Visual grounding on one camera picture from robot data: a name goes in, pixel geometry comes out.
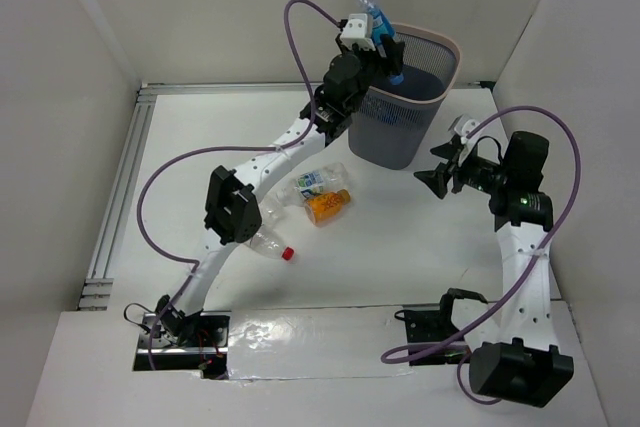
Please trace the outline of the shiny tape sheet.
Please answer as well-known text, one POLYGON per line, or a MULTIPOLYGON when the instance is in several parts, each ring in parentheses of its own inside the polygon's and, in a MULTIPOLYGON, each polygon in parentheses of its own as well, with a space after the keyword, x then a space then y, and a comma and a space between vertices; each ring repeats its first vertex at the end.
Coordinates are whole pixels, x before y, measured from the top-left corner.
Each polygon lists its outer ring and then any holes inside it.
POLYGON ((231 315, 232 380, 375 379, 410 375, 381 354, 406 340, 394 306, 246 310, 231 315))

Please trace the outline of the grey mesh waste bin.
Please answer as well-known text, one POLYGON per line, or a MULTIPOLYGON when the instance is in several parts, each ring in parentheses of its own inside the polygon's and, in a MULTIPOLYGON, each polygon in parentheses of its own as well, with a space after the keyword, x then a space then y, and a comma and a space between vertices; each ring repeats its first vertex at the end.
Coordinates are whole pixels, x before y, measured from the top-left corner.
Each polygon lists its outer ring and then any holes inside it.
POLYGON ((391 85, 378 76, 359 111, 352 116, 348 144, 356 156, 378 166, 401 170, 416 155, 440 105, 454 85, 462 54, 457 43, 440 33, 402 23, 393 25, 405 43, 404 82, 391 85), (368 104, 379 98, 406 111, 406 128, 391 127, 369 116, 368 104))

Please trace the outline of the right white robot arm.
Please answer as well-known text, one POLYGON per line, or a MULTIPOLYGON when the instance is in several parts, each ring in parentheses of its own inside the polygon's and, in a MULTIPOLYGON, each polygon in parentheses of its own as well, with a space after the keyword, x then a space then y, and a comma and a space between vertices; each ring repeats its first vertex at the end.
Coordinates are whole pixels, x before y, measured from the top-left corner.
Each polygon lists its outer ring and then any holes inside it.
POLYGON ((498 319, 465 334, 473 393, 542 408, 572 379, 574 361, 561 353, 551 316, 547 235, 554 225, 551 199, 541 191, 549 143, 518 131, 498 161, 477 153, 476 139, 456 134, 432 148, 436 169, 416 173, 439 198, 468 186, 489 196, 502 260, 498 319))

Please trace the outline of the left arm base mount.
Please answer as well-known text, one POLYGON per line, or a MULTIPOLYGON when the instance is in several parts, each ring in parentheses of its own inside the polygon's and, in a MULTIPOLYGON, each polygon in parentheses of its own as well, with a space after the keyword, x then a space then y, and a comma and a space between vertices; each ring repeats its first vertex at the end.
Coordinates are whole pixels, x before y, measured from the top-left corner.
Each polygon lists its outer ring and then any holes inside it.
POLYGON ((133 370, 197 371, 203 379, 228 380, 230 312, 204 311, 175 337, 161 323, 151 331, 154 313, 140 303, 123 309, 123 318, 138 328, 133 370))

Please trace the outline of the crushed blue cap bottle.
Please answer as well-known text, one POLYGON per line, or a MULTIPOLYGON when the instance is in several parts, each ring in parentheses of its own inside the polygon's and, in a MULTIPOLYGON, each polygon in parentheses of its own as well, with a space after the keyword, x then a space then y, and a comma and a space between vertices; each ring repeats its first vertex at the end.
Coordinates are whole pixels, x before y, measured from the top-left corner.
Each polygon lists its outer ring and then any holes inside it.
MULTIPOLYGON (((362 9, 361 13, 367 13, 372 18, 372 40, 374 41, 376 47, 374 51, 376 51, 380 56, 380 68, 378 73, 381 72, 382 74, 386 75, 382 70, 382 61, 385 59, 385 54, 381 47, 380 36, 382 34, 389 34, 394 37, 396 41, 398 41, 396 39, 396 32, 393 25, 388 21, 387 17, 379 7, 377 0, 357 0, 357 2, 362 9)), ((387 76, 387 78, 389 83, 394 86, 400 85, 404 82, 404 74, 401 77, 387 76)))

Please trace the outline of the green blue label bottle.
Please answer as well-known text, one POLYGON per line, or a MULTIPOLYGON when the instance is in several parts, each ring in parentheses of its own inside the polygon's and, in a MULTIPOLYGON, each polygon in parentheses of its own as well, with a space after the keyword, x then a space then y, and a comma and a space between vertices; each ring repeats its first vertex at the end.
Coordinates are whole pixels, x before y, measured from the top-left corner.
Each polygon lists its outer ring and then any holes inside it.
POLYGON ((302 206, 311 198, 346 189, 347 184, 348 172, 342 163, 336 162, 290 178, 275 198, 283 206, 302 206))

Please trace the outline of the orange drink bottle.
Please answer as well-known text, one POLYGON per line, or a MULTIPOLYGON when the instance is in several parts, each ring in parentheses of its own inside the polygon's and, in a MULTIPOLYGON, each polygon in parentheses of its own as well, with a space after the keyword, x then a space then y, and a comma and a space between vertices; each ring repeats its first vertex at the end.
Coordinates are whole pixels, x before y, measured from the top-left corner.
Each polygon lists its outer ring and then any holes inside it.
POLYGON ((309 220, 314 225, 320 225, 338 215, 350 202, 350 193, 346 189, 341 189, 307 199, 304 208, 309 220))

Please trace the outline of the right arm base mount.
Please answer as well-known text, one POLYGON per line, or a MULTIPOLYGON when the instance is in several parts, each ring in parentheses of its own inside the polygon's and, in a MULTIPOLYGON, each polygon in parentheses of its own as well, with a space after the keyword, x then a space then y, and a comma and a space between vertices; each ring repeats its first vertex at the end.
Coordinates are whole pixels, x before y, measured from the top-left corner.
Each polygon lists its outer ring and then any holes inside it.
MULTIPOLYGON (((394 318, 404 323, 407 343, 411 346, 410 355, 419 351, 419 344, 435 345, 458 332, 457 327, 451 321, 451 315, 454 305, 459 304, 461 300, 488 304, 486 298, 480 293, 450 288, 442 295, 438 307, 404 308, 394 313, 394 318)), ((426 358, 413 360, 409 365, 414 367, 457 364, 468 352, 469 348, 466 343, 459 340, 443 351, 426 358)))

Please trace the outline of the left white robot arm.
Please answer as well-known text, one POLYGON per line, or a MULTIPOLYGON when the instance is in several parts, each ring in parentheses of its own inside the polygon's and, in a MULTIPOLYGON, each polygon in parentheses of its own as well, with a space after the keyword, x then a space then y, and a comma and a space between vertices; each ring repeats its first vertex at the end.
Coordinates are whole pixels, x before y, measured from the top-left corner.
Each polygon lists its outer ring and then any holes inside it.
POLYGON ((274 144, 254 148, 251 160, 212 171, 204 205, 204 251, 186 259, 190 269, 182 285, 156 306, 161 332, 172 344, 184 346, 196 337, 205 298, 222 266, 263 224, 259 203, 264 196, 294 167, 347 130, 377 78, 402 71, 405 44, 389 35, 383 35, 380 48, 364 41, 338 44, 339 55, 288 130, 274 144))

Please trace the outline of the red label water bottle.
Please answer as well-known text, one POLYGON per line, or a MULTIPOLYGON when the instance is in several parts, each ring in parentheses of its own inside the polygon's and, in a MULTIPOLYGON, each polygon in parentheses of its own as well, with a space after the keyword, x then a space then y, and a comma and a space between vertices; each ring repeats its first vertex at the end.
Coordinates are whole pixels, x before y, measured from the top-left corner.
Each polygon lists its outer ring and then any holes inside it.
POLYGON ((259 255, 270 259, 291 261, 295 255, 295 250, 268 226, 261 226, 246 245, 259 255))

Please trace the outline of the blue label water bottle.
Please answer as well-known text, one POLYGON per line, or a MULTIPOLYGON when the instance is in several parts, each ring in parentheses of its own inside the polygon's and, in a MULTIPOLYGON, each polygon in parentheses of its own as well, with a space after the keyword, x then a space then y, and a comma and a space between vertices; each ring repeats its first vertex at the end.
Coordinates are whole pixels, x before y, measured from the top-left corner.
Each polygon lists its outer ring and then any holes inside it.
POLYGON ((368 104, 369 116, 384 125, 406 128, 406 111, 403 107, 379 98, 372 98, 368 104))

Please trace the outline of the clear unlabelled plastic bottle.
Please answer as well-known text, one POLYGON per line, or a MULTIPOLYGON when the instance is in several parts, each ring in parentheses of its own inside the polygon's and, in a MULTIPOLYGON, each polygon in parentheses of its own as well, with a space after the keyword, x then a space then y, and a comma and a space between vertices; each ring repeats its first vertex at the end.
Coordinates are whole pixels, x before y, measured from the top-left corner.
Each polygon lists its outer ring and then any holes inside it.
POLYGON ((274 226, 287 217, 287 212, 282 203, 274 196, 267 194, 259 203, 259 211, 262 223, 266 226, 274 226))

